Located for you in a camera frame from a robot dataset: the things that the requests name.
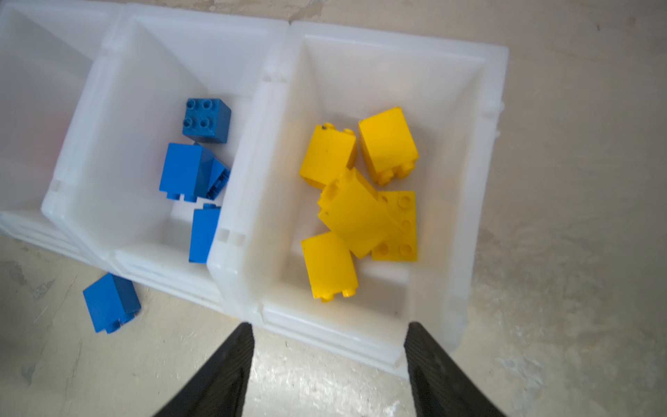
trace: blue lego brick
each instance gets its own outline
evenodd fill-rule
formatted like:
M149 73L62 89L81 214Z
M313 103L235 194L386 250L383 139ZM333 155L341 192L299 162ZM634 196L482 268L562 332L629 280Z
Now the blue lego brick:
M195 210L190 237L190 262L206 263L219 218L220 207L215 204L204 204L203 208Z
M160 191L167 198L197 202L197 197L215 199L229 179L229 168L213 152L198 144L170 143L162 170Z
M141 310L132 281L106 274L83 291L96 332L113 333Z
M183 134L195 142L227 143L231 109L221 99L187 99Z

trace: yellow lego brick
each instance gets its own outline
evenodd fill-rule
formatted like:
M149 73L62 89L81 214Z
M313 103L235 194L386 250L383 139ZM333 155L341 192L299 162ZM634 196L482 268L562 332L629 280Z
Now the yellow lego brick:
M314 298L326 303L339 292L343 297L352 297L356 293L359 283L352 255L335 233L327 232L303 240L301 248Z
M317 216L357 258L363 258L398 231L398 223L379 198L378 192L356 168L346 168L322 191Z
M407 177L419 153L400 107L359 122L364 159L373 181L387 185L394 176Z
M399 231L373 248L373 261L417 261L417 210L414 191L380 191L380 199L398 222Z
M315 128L299 174L313 187L323 189L352 168L357 159L357 137L350 129L342 132L331 123Z

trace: floor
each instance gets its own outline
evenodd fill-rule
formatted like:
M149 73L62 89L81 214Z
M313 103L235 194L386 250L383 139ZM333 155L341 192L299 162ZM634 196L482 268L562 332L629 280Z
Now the floor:
M470 325L454 358L511 416L665 415L667 3L146 3L507 45ZM0 237L1 415L149 416L237 325L137 286L138 317L96 334L81 291L101 275ZM414 415L405 380L255 337L245 416Z

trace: lego brick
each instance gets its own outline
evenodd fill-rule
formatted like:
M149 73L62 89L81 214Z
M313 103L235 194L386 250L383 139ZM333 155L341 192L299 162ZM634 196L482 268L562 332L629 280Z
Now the lego brick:
M315 128L305 154L301 177L313 187L323 189L338 178L343 169L351 169L357 159L357 138L350 129L338 131L325 123Z
M387 205L361 173L345 168L317 201L317 215L357 258L363 258L387 236L398 231Z
M197 202L197 198L215 199L229 180L230 170L213 152L198 144L170 143L167 148L160 191L167 198Z
M83 291L96 332L113 333L141 310L132 281L106 274Z
M394 176L407 177L419 153L400 107L359 122L362 153L371 178L387 185Z
M221 99L187 99L183 135L199 143L227 143L231 109Z
M205 264L208 260L219 218L220 207L215 204L204 204L203 208L195 210L190 237L190 262Z
M326 303L339 292L343 297L356 293L359 283L352 255L335 233L327 232L301 241L301 248L314 298Z
M414 191L379 191L399 231L387 236L373 248L373 261L417 261L417 210Z

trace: bin compartment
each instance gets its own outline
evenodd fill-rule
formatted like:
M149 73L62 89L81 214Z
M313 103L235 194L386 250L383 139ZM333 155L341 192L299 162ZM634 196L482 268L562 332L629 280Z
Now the bin compartment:
M492 45L293 23L273 103L282 113L267 119L253 160L261 186L236 216L221 218L224 238L219 229L209 255L237 314L398 374L406 374L402 344L413 320L456 348L507 58ZM327 231L317 218L320 190L299 176L313 128L328 122L359 137L359 120L393 107L403 109L420 159L409 177L377 189L416 192L419 260L356 260L356 295L323 305L300 244ZM370 178L363 158L356 167Z
M42 210L117 274L219 303L206 265L188 262L193 211L158 190L189 97L231 108L225 144L204 144L231 168L223 207L243 188L288 24L269 19L126 5L104 43L73 118Z
M102 39L121 5L0 6L0 229L89 262L40 211Z

